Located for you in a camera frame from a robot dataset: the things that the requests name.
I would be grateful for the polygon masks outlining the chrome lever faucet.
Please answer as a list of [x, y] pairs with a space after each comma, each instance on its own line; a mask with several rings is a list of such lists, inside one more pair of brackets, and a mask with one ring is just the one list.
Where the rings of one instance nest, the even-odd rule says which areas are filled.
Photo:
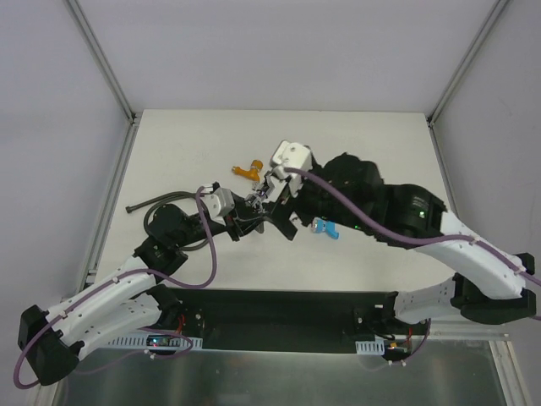
[[246, 206], [257, 212], [262, 212], [264, 210], [263, 204], [269, 198], [274, 188], [274, 185], [269, 184], [267, 181], [254, 183], [252, 192], [245, 198]]

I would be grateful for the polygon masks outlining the blue plastic faucet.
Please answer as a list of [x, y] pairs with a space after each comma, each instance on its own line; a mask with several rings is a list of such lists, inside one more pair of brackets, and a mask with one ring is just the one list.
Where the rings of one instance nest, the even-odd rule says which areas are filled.
[[312, 221], [310, 228], [313, 233], [324, 234], [333, 240], [338, 240], [340, 237], [340, 234], [336, 231], [335, 223], [326, 221], [322, 218], [316, 217]]

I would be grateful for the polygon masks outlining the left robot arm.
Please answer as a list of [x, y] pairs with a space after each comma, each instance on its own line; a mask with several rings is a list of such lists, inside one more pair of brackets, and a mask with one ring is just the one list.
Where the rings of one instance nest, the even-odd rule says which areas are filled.
[[[254, 231], [269, 212], [254, 195], [226, 198], [221, 191], [199, 190], [194, 200], [197, 214], [167, 221], [171, 230], [149, 234], [109, 277], [46, 310], [34, 304], [23, 311], [17, 338], [21, 353], [13, 372], [18, 389], [61, 381], [87, 355], [125, 332], [155, 324], [173, 327], [178, 301], [164, 283], [192, 290], [209, 287], [218, 270], [214, 236], [229, 233], [239, 239]], [[188, 259], [186, 248], [200, 240], [210, 249], [208, 278], [198, 284], [173, 278]]]

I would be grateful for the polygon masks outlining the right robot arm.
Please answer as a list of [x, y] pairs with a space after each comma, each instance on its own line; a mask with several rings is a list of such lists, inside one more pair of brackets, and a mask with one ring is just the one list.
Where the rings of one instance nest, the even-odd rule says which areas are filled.
[[416, 184], [386, 184], [377, 165], [343, 153], [320, 165], [310, 150], [275, 157], [254, 190], [276, 226], [277, 210], [356, 229], [389, 246], [415, 250], [454, 275], [410, 292], [392, 292], [380, 312], [389, 333], [442, 316], [461, 315], [484, 325], [534, 318], [537, 298], [527, 289], [534, 259], [511, 255], [476, 235], [436, 195]]

